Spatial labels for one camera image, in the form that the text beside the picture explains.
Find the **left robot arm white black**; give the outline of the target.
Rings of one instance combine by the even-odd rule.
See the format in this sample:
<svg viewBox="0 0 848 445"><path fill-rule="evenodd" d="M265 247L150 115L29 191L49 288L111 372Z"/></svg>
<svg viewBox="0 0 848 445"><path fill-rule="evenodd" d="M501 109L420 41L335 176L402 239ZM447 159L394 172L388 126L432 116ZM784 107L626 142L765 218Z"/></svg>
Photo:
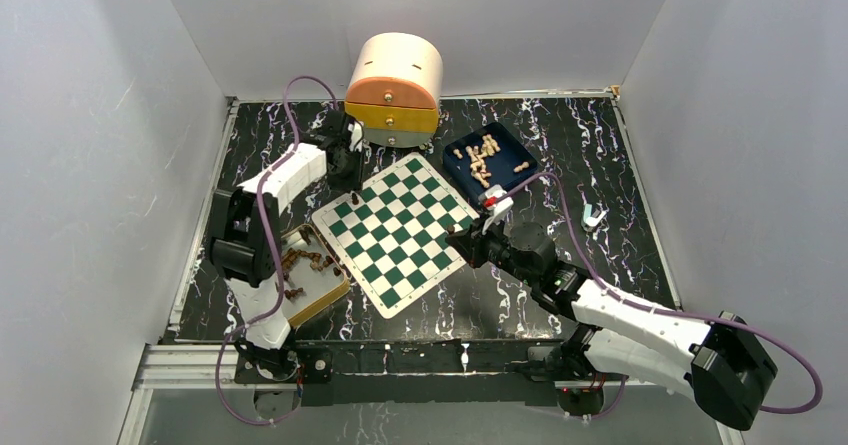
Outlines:
<svg viewBox="0 0 848 445"><path fill-rule="evenodd" d="M277 161L233 189L213 194L207 259L233 294L246 341L264 349L260 368L275 381L294 376L297 352L284 345L292 326L282 308L289 286L282 267L281 213L321 180L341 193L363 184L364 126L345 112L295 141Z"/></svg>

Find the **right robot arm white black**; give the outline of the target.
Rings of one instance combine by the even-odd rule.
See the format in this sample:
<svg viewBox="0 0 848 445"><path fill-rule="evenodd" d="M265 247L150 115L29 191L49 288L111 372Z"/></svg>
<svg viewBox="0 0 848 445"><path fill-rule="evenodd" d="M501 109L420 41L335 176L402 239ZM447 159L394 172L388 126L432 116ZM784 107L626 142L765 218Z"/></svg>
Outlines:
<svg viewBox="0 0 848 445"><path fill-rule="evenodd" d="M656 303L606 286L559 257L542 227L524 223L450 226L446 242L478 268L490 263L531 290L551 314L578 325L560 355L577 379L595 372L664 386L727 427L747 431L777 375L777 366L739 316L688 318Z"/></svg>

